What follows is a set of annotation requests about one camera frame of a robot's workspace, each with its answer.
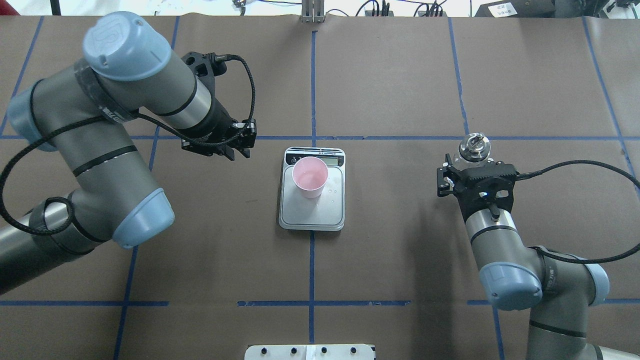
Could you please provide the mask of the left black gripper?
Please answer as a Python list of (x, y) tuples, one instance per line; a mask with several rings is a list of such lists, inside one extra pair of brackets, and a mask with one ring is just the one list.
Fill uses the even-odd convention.
[(195, 126), (182, 129), (181, 135), (198, 142), (182, 140), (182, 150), (203, 156), (223, 156), (235, 160), (234, 151), (244, 158), (250, 158), (257, 130), (254, 120), (241, 122), (233, 119), (219, 100), (214, 100), (212, 109)]

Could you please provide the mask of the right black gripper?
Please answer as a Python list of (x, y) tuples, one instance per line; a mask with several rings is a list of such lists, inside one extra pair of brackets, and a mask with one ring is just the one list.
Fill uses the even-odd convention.
[(517, 175), (513, 164), (502, 161), (463, 170), (447, 153), (444, 164), (437, 168), (437, 196), (455, 196), (464, 221), (482, 210), (499, 219), (499, 210), (512, 211)]

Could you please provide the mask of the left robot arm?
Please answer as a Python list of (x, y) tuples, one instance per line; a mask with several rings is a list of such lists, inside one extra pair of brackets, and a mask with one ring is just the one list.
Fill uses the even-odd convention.
[(7, 120), (28, 141), (2, 169), (5, 187), (34, 150), (59, 152), (78, 189), (43, 200), (22, 218), (1, 203), (1, 293), (113, 241), (131, 249), (167, 230), (175, 214), (124, 125), (147, 120), (182, 149), (229, 160), (250, 157), (257, 137), (255, 99), (240, 121), (217, 100), (216, 77), (235, 54), (178, 56), (141, 16), (99, 18), (82, 41), (82, 58), (10, 100)]

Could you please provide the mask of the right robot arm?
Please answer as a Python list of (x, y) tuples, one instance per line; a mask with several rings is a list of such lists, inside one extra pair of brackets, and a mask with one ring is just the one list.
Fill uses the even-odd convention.
[(589, 343), (586, 333), (589, 309), (610, 293), (602, 265), (635, 255), (639, 246), (599, 259), (526, 246), (511, 214), (516, 182), (578, 164), (603, 167), (639, 185), (633, 175), (605, 162), (563, 161), (519, 173), (514, 165), (490, 158), (459, 168), (447, 153), (436, 171), (436, 188), (440, 198), (457, 199), (489, 304), (505, 312), (530, 310), (526, 359), (637, 360), (637, 353)]

